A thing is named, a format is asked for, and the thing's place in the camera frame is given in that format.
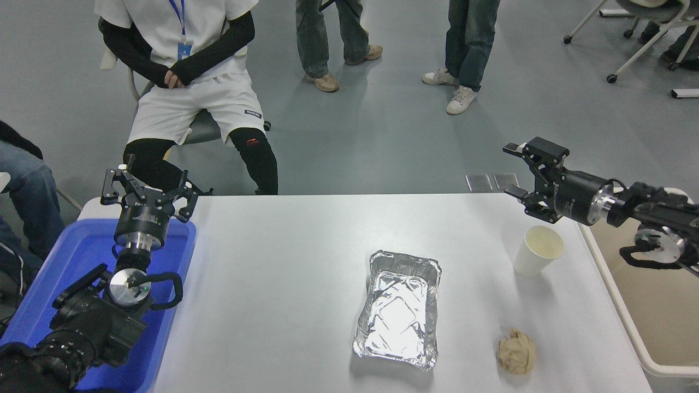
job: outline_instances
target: blue plastic tray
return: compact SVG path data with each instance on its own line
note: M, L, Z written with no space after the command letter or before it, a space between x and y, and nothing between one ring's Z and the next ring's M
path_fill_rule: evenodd
M107 264L108 270L114 271L116 259L112 255L112 246L116 226L117 220L81 220L61 233L0 345L21 342L34 347L51 332L48 325L56 314L51 303L56 296L100 263ZM171 220L165 246L153 252L148 273L175 271L184 281L194 252L195 237L194 224ZM169 281L154 284L151 293L157 303L174 297ZM78 389L107 387L121 393L145 393L160 367L175 310L177 307L146 312L142 321L148 324L148 328L131 349L129 361L118 368L104 364L90 369L78 384Z

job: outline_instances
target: white shorts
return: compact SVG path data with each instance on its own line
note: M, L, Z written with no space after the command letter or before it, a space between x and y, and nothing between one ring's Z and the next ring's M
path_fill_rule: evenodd
M234 129L249 127L264 132L262 109L246 71L175 89L154 86L138 101L127 143L158 138L182 145L192 132L189 126L194 116L202 109L208 110L216 121L226 145L233 144L228 134Z

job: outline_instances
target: black knee sleeve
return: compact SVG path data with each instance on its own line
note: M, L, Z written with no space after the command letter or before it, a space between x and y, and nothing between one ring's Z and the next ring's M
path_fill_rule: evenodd
M131 174L150 187L164 192L174 190L180 185L182 171L163 159L174 145L166 139L137 139L124 148L124 163L133 155Z
M260 194L278 193L277 159L264 133L254 128L238 128L229 138L240 153Z

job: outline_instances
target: white table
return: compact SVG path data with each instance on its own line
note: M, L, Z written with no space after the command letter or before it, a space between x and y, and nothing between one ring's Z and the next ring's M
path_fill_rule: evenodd
M95 199L80 219L118 212ZM579 226L552 226L565 254L516 276L510 258L543 223L504 194L211 196L192 221L153 392L651 392ZM440 262L432 371L352 352L377 250ZM529 376L497 365L510 326L537 344Z

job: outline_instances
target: white t-shirt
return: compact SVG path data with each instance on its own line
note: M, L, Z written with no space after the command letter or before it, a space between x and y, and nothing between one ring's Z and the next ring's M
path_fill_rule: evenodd
M185 37L191 55L216 41L227 20L243 16L258 0L184 0ZM173 3L180 14L175 12ZM182 42L182 0L96 0L94 12L107 22L128 29L131 23L153 50L150 59L171 67ZM225 73L244 73L245 57L231 56L199 76L194 82Z

